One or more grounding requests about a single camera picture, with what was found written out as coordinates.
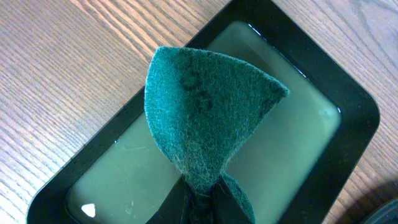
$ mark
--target water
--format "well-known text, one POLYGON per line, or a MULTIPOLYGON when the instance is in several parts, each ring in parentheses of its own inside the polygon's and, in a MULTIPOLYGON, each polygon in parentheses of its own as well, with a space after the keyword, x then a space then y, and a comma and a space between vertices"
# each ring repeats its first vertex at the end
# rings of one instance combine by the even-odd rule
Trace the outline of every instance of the water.
MULTIPOLYGON (((257 223, 275 223, 339 126, 340 113, 247 24, 231 24, 208 50, 250 62, 291 90, 228 169, 246 191, 257 223)), ((68 207, 82 223, 145 223, 178 177, 142 114, 72 187, 68 207)))

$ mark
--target black tray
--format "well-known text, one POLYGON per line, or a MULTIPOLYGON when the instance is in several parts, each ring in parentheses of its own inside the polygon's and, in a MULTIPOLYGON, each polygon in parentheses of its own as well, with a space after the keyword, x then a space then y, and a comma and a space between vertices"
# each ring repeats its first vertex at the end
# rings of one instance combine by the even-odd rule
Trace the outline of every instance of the black tray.
MULTIPOLYGON (((205 49, 234 21, 252 25, 341 111, 338 130, 279 220, 321 223, 379 125, 377 104, 270 0, 232 0, 186 47, 205 49)), ((143 112, 143 102, 141 89, 39 190, 27 213, 28 224, 78 223, 65 205, 69 188, 143 112)))

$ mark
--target liquid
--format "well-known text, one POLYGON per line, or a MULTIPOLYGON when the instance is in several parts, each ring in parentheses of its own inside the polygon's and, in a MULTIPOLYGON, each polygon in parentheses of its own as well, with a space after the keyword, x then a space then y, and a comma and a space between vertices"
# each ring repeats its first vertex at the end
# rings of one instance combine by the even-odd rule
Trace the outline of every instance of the liquid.
MULTIPOLYGON (((291 90, 228 168, 257 223, 275 223, 339 126, 339 111, 247 24, 232 23, 208 50, 243 59, 291 90)), ((72 187, 68 208, 82 223, 145 223, 178 177, 142 114, 72 187)))

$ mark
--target green liquid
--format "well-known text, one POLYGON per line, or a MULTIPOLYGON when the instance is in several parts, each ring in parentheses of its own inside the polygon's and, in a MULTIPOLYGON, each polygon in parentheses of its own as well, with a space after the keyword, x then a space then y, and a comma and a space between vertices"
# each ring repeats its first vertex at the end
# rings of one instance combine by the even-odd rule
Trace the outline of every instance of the green liquid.
MULTIPOLYGON (((228 169, 247 193, 257 223, 275 223, 339 126, 340 113, 247 24, 232 23, 208 50, 243 59, 291 90, 228 169)), ((145 223, 178 177, 142 114, 72 187, 68 208, 82 223, 145 223)))

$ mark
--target wooden table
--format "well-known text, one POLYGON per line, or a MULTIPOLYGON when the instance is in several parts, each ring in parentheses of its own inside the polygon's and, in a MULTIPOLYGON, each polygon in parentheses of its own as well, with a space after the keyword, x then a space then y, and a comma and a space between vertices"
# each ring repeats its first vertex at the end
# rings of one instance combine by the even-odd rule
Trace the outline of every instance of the wooden table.
MULTIPOLYGON (((398 1, 275 0, 376 99, 380 127, 325 223, 398 196, 398 1)), ((228 0, 0 2, 0 223, 144 85, 154 50, 183 46, 228 0)))

